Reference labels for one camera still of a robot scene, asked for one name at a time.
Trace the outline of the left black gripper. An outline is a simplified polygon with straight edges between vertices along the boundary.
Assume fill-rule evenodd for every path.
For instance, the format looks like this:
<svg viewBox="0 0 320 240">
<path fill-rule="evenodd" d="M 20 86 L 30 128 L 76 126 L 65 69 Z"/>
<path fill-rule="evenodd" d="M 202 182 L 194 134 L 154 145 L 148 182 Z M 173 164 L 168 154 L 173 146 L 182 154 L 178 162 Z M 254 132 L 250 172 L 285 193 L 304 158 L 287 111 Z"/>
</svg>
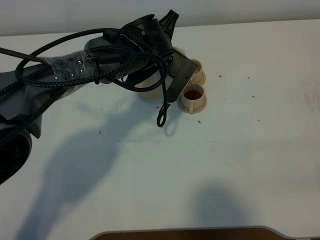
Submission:
<svg viewBox="0 0 320 240">
<path fill-rule="evenodd" d="M 140 38 L 149 46 L 149 52 L 169 63 L 172 59 L 172 37 L 178 18 L 179 14 L 171 9 L 160 20 L 156 19 L 154 14 L 149 14 L 126 24 L 121 30 Z"/>
</svg>

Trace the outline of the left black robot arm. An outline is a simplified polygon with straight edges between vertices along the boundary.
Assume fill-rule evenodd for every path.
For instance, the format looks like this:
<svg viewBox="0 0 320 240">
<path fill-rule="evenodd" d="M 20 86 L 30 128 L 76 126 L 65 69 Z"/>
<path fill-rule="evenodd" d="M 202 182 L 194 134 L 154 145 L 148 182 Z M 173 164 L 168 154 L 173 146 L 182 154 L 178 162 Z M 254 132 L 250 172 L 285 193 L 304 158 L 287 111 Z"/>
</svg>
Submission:
<svg viewBox="0 0 320 240">
<path fill-rule="evenodd" d="M 26 163 L 42 115 L 56 101 L 89 83 L 114 83 L 132 92 L 166 88 L 179 15 L 143 16 L 122 28 L 96 28 L 54 40 L 30 54 L 2 48 L 20 59 L 0 75 L 0 181 Z"/>
</svg>

